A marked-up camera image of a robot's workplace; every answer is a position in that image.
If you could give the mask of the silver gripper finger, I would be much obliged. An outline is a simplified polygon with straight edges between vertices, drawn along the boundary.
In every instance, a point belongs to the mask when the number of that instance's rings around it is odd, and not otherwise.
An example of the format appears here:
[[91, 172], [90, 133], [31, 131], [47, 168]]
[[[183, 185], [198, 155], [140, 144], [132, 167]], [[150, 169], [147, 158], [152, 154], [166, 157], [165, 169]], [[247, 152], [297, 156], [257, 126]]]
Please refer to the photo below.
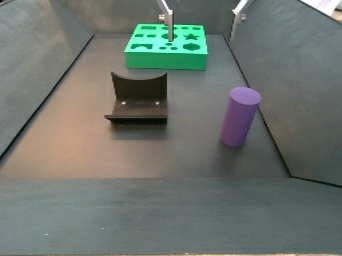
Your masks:
[[174, 12], [170, 9], [166, 0], [156, 0], [158, 6], [162, 10], [159, 14], [159, 20], [165, 22], [169, 28], [169, 41], [174, 41]]
[[241, 0], [237, 7], [233, 9], [234, 19], [230, 31], [230, 40], [234, 40], [238, 24], [246, 18], [245, 10], [250, 0]]

